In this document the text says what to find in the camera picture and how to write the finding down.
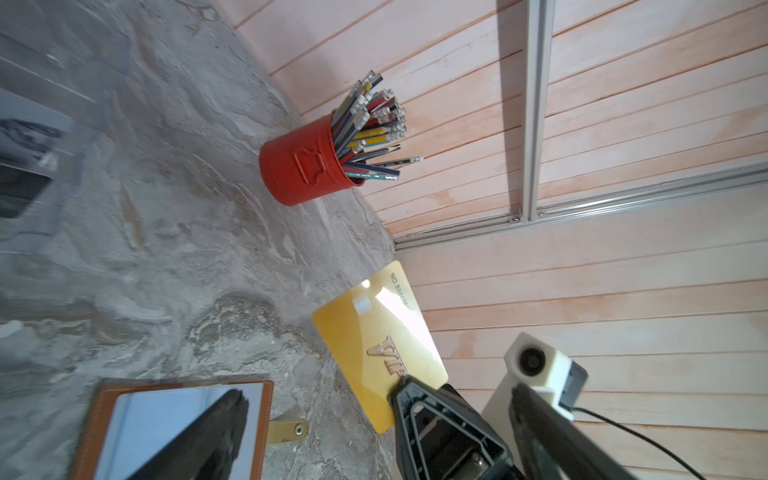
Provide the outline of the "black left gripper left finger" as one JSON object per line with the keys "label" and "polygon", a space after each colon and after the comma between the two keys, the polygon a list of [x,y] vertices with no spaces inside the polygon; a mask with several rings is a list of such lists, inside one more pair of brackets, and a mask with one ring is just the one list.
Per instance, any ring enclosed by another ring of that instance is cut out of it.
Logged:
{"label": "black left gripper left finger", "polygon": [[248,409],[240,390],[228,390],[131,477],[228,479],[239,455]]}

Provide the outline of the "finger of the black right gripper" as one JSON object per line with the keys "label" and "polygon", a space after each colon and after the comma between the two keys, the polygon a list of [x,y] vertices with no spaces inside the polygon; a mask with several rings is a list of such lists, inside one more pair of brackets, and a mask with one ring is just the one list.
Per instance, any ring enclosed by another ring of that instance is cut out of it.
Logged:
{"label": "finger of the black right gripper", "polygon": [[425,479],[522,479],[508,445],[453,387],[409,376],[389,396],[400,475]]}

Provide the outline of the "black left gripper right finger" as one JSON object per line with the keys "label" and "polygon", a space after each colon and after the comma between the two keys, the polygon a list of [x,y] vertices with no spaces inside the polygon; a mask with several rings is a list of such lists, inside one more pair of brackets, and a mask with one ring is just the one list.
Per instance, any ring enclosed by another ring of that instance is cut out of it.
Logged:
{"label": "black left gripper right finger", "polygon": [[525,384],[512,389],[509,417],[527,479],[634,478]]}

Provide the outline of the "gold tan credit card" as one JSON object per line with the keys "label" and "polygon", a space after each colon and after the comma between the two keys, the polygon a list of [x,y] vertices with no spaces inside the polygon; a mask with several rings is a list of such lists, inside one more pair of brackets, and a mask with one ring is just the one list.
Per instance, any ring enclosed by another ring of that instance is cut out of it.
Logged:
{"label": "gold tan credit card", "polygon": [[402,264],[394,261],[311,316],[378,434],[395,424],[389,397],[408,376],[437,389],[448,373]]}

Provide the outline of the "clear acrylic card display stand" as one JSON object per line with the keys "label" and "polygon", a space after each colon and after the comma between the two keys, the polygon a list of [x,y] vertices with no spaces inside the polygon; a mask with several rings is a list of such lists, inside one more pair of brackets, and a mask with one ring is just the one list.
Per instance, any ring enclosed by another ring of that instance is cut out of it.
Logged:
{"label": "clear acrylic card display stand", "polygon": [[85,1],[2,2],[2,254],[34,253],[58,230],[129,50]]}

